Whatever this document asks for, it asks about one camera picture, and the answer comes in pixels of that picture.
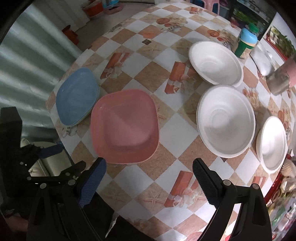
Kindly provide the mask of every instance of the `corrugated metal wall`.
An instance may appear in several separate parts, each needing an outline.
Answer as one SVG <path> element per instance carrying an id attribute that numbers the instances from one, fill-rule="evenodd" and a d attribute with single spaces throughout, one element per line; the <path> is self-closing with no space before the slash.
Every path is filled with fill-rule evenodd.
<path id="1" fill-rule="evenodd" d="M 0 108 L 17 107 L 24 137 L 56 137 L 45 101 L 80 54 L 33 4 L 12 25 L 0 45 Z"/>

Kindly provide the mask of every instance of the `foam bowl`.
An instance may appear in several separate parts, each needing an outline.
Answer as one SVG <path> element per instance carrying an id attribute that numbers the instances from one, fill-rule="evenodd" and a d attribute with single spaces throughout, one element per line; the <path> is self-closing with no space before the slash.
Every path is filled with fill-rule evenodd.
<path id="1" fill-rule="evenodd" d="M 193 44 L 189 59 L 196 72 L 213 85 L 238 87 L 244 78 L 235 54 L 219 43 L 200 41 Z"/>
<path id="2" fill-rule="evenodd" d="M 232 86 L 218 85 L 201 97 L 197 128 L 206 147 L 224 158 L 242 154 L 255 133 L 255 115 L 248 99 Z"/>
<path id="3" fill-rule="evenodd" d="M 264 170 L 275 173 L 283 164 L 288 151 L 284 126 L 279 118 L 270 116 L 259 131 L 256 152 Z"/>

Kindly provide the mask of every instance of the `blue plate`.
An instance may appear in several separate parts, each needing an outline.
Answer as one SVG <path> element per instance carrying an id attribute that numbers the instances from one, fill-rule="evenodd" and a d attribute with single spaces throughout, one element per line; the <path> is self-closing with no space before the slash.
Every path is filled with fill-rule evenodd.
<path id="1" fill-rule="evenodd" d="M 66 126 L 77 125 L 92 110 L 99 96 L 99 87 L 93 73 L 81 68 L 71 74 L 59 88 L 57 112 Z"/>

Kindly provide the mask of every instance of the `bottle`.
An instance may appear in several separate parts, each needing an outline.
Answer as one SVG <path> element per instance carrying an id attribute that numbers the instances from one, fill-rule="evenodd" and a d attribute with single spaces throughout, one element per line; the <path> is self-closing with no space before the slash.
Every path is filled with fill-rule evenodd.
<path id="1" fill-rule="evenodd" d="M 243 28 L 237 39 L 237 44 L 233 47 L 233 53 L 242 59 L 249 57 L 250 52 L 258 42 L 256 34 L 259 29 L 253 23 L 249 23 L 249 29 Z"/>

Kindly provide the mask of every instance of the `table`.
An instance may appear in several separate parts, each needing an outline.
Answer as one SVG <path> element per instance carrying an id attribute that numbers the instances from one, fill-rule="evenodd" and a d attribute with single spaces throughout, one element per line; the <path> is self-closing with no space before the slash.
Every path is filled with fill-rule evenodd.
<path id="1" fill-rule="evenodd" d="M 226 159 L 211 153 L 197 131 L 197 104 L 210 84 L 192 68 L 188 50 L 200 40 L 228 46 L 239 33 L 240 29 L 226 19 L 191 3 L 174 0 L 158 4 L 98 38 L 65 73 L 46 103 L 73 161 L 84 160 L 90 166 L 97 157 L 91 143 L 90 115 L 71 128 L 64 127 L 58 117 L 55 96 L 65 79 L 78 68 L 87 67 L 96 76 L 102 96 L 134 88 L 151 95 L 160 129 L 156 153 L 139 164 L 107 164 L 97 192 L 111 208 L 156 240 L 190 240 L 204 230 L 215 211 L 192 174 L 196 157 L 236 185 L 258 183 L 264 195 L 278 174 L 263 170 L 255 142 L 240 156 Z M 274 96 L 251 58 L 240 60 L 240 64 L 244 80 L 238 90 L 254 108 L 256 133 L 269 115 L 276 115 L 285 126 L 289 143 L 296 89 Z M 238 211 L 236 204 L 222 238 L 231 233 Z"/>

